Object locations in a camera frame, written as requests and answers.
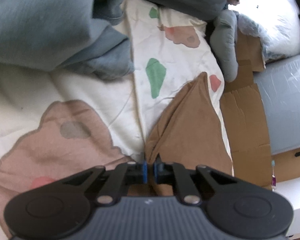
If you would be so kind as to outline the grey neck pillow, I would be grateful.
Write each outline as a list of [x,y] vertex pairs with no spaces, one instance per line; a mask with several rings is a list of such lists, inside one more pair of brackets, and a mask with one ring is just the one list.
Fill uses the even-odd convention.
[[238,62],[235,45],[237,41],[237,17],[232,10],[223,10],[214,20],[214,31],[210,36],[210,47],[226,82],[236,79]]

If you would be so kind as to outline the upright cardboard sheet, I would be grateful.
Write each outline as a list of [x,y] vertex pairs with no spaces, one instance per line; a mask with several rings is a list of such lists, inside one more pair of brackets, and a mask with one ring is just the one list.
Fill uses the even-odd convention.
[[272,156],[276,182],[300,178],[300,148]]

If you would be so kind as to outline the brown t-shirt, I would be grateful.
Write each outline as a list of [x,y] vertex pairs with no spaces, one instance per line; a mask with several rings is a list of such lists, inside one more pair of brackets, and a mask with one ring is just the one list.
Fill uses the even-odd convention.
[[190,170],[202,164],[232,175],[232,159],[210,99],[218,90],[222,90],[221,80],[202,72],[178,92],[146,140],[148,164],[160,157]]

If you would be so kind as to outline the cream bear print bedsheet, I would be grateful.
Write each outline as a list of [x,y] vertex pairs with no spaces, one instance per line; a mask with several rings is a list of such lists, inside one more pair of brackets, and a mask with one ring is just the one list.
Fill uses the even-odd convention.
[[144,0],[125,0],[116,29],[132,43],[132,74],[112,81],[67,70],[45,73],[0,64],[0,239],[11,198],[95,165],[143,158],[145,143],[178,92],[199,79],[204,148],[175,161],[232,174],[219,101],[223,74],[206,22]]

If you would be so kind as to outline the grey-blue sweatshirt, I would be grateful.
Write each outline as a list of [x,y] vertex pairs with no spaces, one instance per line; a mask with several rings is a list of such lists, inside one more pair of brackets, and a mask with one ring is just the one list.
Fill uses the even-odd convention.
[[134,71],[123,0],[0,0],[0,63],[104,80]]

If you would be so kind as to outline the flattened cardboard box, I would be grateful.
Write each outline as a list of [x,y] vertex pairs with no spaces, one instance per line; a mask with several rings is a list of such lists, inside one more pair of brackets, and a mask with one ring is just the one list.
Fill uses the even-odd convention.
[[225,84],[220,100],[234,174],[250,183],[271,188],[272,167],[268,126],[253,71],[264,70],[258,37],[238,33],[235,45],[238,74]]

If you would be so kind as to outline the grey plastic-wrapped mattress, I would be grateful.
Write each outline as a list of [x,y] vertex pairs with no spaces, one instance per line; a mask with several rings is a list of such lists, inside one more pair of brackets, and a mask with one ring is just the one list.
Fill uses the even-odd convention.
[[254,73],[269,131],[272,155],[300,148],[300,55]]

